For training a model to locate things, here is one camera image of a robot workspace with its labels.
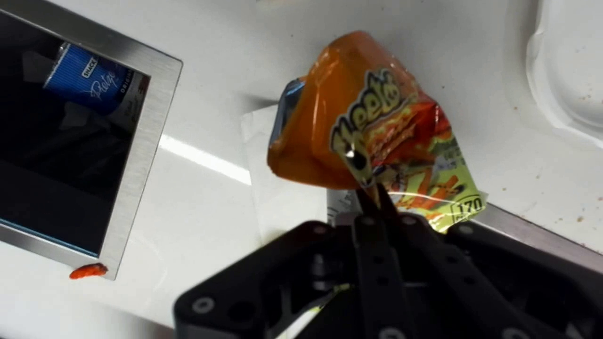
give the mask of cheetos bag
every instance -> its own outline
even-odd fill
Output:
[[[485,208],[444,111],[365,32],[332,42],[287,86],[268,165],[330,189],[381,183],[399,211],[440,232]]]

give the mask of plastic tray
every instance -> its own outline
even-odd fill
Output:
[[[542,0],[526,70],[551,124],[603,148],[603,2]]]

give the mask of metal edge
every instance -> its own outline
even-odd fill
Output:
[[[0,0],[0,11],[151,77],[98,258],[109,268],[104,277],[114,280],[174,96],[182,62],[44,0]],[[71,252],[58,244],[22,232],[14,231],[6,240],[2,236],[8,234],[6,230],[4,227],[0,232],[0,239],[19,247],[29,244],[27,250],[73,267],[79,266],[80,262],[91,264],[97,261],[83,253]]]
[[[603,273],[603,256],[599,253],[521,219],[495,205],[488,204],[486,209],[472,219],[472,222],[528,246]]]

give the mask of orange snack bag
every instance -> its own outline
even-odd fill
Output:
[[[336,39],[302,85],[268,150],[277,176],[369,193],[380,182],[442,232],[485,207],[442,109],[370,35]]]

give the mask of screw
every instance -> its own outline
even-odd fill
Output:
[[[502,331],[502,339],[529,339],[529,335],[517,328],[505,328]]]
[[[471,226],[467,226],[467,225],[460,225],[458,227],[458,230],[463,233],[463,234],[471,234],[473,233],[473,229],[471,228]]]
[[[192,310],[195,313],[205,314],[205,313],[209,313],[211,310],[213,310],[213,307],[215,305],[216,305],[216,303],[213,301],[212,298],[203,297],[203,298],[199,298],[199,299],[195,300],[195,302],[192,303]]]
[[[406,335],[394,327],[387,327],[379,332],[379,339],[406,339]]]
[[[405,225],[414,225],[417,223],[417,220],[413,217],[405,216],[402,218],[402,223]]]
[[[376,224],[375,219],[373,219],[372,217],[362,217],[360,219],[360,222],[365,224],[366,226],[373,226]]]
[[[325,233],[327,233],[327,228],[324,227],[324,226],[316,226],[314,228],[314,233],[316,233],[316,234],[325,234]]]

